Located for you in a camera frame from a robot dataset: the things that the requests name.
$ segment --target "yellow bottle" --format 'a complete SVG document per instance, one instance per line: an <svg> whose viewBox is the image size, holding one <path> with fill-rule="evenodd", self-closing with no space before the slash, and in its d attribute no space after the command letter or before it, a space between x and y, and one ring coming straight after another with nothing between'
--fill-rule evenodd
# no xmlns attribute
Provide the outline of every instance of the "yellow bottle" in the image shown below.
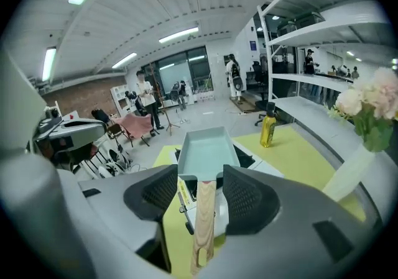
<svg viewBox="0 0 398 279"><path fill-rule="evenodd" d="M272 142L272 137L274 135L274 129L276 125L275 119L275 103L267 103L267 116L262 121L260 144L263 147L269 147Z"/></svg>

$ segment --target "brick wall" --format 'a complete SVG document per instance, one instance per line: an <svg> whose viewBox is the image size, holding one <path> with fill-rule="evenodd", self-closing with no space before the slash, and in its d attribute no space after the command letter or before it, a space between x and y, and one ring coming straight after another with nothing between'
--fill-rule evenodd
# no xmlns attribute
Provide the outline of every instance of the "brick wall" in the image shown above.
<svg viewBox="0 0 398 279"><path fill-rule="evenodd" d="M63 116L76 110L79 117L92 118L91 110L94 107L107 114L118 113L111 88L125 84L124 77L105 78L57 90L42 97L48 106L54 106L57 101Z"/></svg>

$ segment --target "black chair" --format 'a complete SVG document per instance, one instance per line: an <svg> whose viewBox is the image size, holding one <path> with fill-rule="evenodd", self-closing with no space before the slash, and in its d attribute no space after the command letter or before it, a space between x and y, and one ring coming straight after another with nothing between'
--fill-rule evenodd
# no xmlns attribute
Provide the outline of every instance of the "black chair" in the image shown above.
<svg viewBox="0 0 398 279"><path fill-rule="evenodd" d="M262 66L260 65L259 62L254 62L253 63L253 70L254 70L254 80L257 81L258 85L258 93L261 94L261 100L256 101L255 105L258 107L260 110L265 111L267 108L267 101L265 99L265 94L267 93L266 89L268 86L268 73L266 73L263 69ZM265 117L265 114L260 114L259 119L254 125L257 127L258 123L262 121L262 119Z"/></svg>

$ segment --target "jeans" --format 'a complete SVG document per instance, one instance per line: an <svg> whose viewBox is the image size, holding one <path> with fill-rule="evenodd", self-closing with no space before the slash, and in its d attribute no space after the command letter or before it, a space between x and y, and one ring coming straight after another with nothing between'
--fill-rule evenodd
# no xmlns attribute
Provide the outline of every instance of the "jeans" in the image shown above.
<svg viewBox="0 0 398 279"><path fill-rule="evenodd" d="M159 128L160 121L159 121L159 116L157 115L157 104L156 103L148 104L145 107L145 110L150 114L150 123L152 124L152 127L155 129L154 127L154 122L155 122L156 128Z"/></svg>
<svg viewBox="0 0 398 279"><path fill-rule="evenodd" d="M184 96L182 96L181 94L178 96L178 105L180 106L181 110L184 110L187 108L185 105Z"/></svg>

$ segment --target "yellow mat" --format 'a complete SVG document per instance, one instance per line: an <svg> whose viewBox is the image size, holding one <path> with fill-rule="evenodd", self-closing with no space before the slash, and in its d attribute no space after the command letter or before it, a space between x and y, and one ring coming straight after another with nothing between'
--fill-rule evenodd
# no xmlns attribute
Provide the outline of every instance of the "yellow mat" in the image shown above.
<svg viewBox="0 0 398 279"><path fill-rule="evenodd" d="M262 147L259 144L259 139L259 134L234 138L290 180L305 183L321 190L334 173L333 167L291 127L275 128L272 147ZM180 147L180 145L163 147L154 167L172 164L170 153ZM347 196L340 204L360 221L365 220L365 213L355 195ZM177 278L191 278L190 261L193 236L185 228L187 220L184 213L179 212L180 206L180 201L176 195L164 215L163 225L172 264L172 275ZM215 255L224 241L224 236L215 239Z"/></svg>

